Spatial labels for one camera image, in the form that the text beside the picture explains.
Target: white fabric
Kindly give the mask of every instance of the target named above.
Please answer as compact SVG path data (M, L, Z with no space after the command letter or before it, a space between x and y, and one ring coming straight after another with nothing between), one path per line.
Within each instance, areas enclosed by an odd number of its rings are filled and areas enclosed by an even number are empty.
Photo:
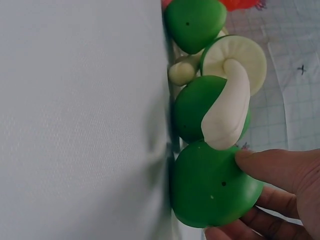
M0 239L171 239L156 0L0 3Z

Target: red toy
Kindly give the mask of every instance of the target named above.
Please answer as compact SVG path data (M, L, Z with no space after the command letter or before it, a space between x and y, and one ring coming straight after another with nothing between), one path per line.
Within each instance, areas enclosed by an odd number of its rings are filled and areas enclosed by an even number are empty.
M250 9L261 4L261 0L219 0L229 12L237 9Z

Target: toy food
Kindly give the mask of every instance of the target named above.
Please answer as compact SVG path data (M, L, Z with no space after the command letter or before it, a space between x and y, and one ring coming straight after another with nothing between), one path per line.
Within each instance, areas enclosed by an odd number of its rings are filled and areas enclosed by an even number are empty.
M218 151L197 141L179 154L170 191L172 208L182 223L194 228L226 225L256 203L263 183L238 168L239 150L234 146Z
M169 35L189 54L168 71L174 85L184 86L173 105L173 127L189 144L173 166L171 206L195 228L235 221L263 188L237 167L234 145L249 127L250 98L264 83L267 61L254 41L228 34L226 15L218 0L171 0L163 12Z
M267 75L267 60L262 48L251 39L228 35L220 37L206 47L200 60L201 75L226 77L225 61L234 59L248 75L250 95L263 86Z
M235 78L235 82L241 84L237 78ZM214 133L212 137L217 139L215 149L223 150L232 147L246 132L250 123L249 108L246 106L246 109L234 109L234 106L239 105L237 99L249 96L249 93L238 96L241 91L237 92L237 89L245 86L233 88L230 83L233 82L219 76L206 75L197 77L181 90L173 106L173 121L179 136L186 143L191 144L206 139L206 137L211 137L211 135L207 135L208 133ZM229 91L234 91L233 94L226 91L228 86L230 86ZM222 95L230 97L224 99L221 98ZM225 124L221 124L220 118L225 119L223 121Z
M179 48L196 54L217 37L225 25L227 10L217 0L173 0L163 14Z

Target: green plastic ball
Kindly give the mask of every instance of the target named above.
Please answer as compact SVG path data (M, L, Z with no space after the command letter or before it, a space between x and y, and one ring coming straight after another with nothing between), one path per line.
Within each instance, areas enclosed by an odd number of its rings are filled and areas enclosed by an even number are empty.
M200 76L185 86L173 105L173 122L178 135L188 144L204 138L201 122L226 85L225 78ZM248 110L240 138L250 125Z
M196 54L218 36L227 9L218 0L173 0L163 16L175 43L186 53Z
M171 206L176 217L194 228L227 225L247 213L263 183L235 162L240 149L218 151L203 141L188 145L173 166Z

